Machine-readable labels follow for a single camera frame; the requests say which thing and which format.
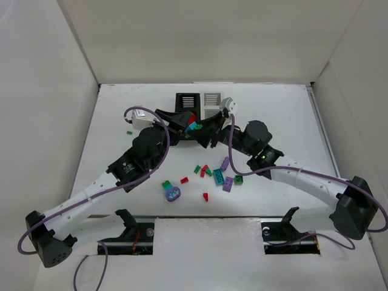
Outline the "green lego brick stack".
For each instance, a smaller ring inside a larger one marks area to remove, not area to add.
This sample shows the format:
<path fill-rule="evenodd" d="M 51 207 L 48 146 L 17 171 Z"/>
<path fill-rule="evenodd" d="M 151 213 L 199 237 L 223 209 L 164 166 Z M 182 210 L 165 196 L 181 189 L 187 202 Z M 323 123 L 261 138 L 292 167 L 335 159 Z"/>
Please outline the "green lego brick stack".
<path fill-rule="evenodd" d="M 200 130 L 200 129 L 202 129 L 202 124 L 197 124 L 196 122 L 189 124 L 189 126 L 185 129 L 184 138 L 191 139 L 192 137 L 190 136 L 189 133 L 194 131 L 194 130 Z"/>

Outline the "red lego piece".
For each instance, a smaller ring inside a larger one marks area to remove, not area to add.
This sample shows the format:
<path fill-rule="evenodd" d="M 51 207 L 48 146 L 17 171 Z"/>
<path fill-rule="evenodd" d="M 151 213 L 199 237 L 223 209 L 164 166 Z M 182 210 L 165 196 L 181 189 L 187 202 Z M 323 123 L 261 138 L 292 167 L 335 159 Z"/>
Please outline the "red lego piece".
<path fill-rule="evenodd" d="M 196 115 L 192 112 L 189 119 L 189 124 L 196 122 Z"/>

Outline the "purple flower lego piece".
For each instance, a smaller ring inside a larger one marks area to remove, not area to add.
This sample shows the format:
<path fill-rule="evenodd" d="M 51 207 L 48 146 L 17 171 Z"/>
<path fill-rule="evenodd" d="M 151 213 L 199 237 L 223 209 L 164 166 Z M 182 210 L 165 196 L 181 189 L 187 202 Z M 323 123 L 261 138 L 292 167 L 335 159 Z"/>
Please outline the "purple flower lego piece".
<path fill-rule="evenodd" d="M 165 192 L 165 198 L 168 202 L 174 202 L 181 196 L 181 190 L 179 187 L 172 187 Z"/>

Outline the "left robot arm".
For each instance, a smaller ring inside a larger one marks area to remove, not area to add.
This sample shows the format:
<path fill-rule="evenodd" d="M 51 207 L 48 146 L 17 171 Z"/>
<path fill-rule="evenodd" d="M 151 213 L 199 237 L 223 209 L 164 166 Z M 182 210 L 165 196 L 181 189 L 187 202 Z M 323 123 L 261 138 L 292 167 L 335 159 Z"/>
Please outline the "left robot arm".
<path fill-rule="evenodd" d="M 126 209 L 115 210 L 100 222 L 88 221 L 88 217 L 126 198 L 149 179 L 162 166 L 169 148 L 180 142 L 191 119 L 190 112 L 152 111 L 140 106 L 124 112 L 124 120 L 139 130 L 131 147 L 75 196 L 51 210 L 34 210 L 26 216 L 23 237 L 29 238 L 45 268 L 57 266 L 85 244 L 132 236 L 136 221 Z"/>

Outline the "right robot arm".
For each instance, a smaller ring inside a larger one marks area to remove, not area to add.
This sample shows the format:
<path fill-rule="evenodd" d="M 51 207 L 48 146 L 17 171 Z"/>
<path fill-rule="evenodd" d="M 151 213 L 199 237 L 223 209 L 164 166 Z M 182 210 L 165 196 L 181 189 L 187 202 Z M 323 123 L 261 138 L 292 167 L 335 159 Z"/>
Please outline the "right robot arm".
<path fill-rule="evenodd" d="M 226 117 L 219 112 L 198 125 L 191 125 L 187 133 L 203 147 L 215 147 L 221 142 L 230 152 L 236 150 L 247 155 L 247 165 L 253 174 L 292 186 L 324 203 L 314 209 L 290 208 L 275 224 L 283 231 L 282 240 L 317 230 L 334 230 L 360 240 L 369 231 L 380 205 L 364 179 L 336 178 L 302 166 L 270 146 L 272 134 L 261 121 L 248 122 L 244 130 L 234 124 L 224 125 L 225 121 Z"/>

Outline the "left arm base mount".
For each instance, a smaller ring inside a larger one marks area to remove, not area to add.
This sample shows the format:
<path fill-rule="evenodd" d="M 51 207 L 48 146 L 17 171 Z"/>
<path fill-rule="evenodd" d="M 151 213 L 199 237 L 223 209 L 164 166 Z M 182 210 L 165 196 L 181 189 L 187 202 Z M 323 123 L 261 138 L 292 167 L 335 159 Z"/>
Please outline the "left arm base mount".
<path fill-rule="evenodd" d="M 117 210 L 115 214 L 123 220 L 125 229 L 119 235 L 102 240 L 107 253 L 128 256 L 152 255 L 155 218 L 136 218 L 125 209 Z"/>

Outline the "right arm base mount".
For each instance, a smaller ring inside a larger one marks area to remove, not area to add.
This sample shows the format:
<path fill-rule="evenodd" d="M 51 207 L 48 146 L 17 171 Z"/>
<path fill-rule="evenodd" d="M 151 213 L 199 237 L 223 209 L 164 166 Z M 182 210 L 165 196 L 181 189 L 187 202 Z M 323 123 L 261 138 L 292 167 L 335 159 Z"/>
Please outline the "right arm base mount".
<path fill-rule="evenodd" d="M 298 207 L 292 207 L 281 220 L 263 221 L 261 223 L 264 253 L 266 255 L 321 254 L 316 236 L 296 241 L 308 234 L 297 231 L 290 223 L 298 209 Z"/>

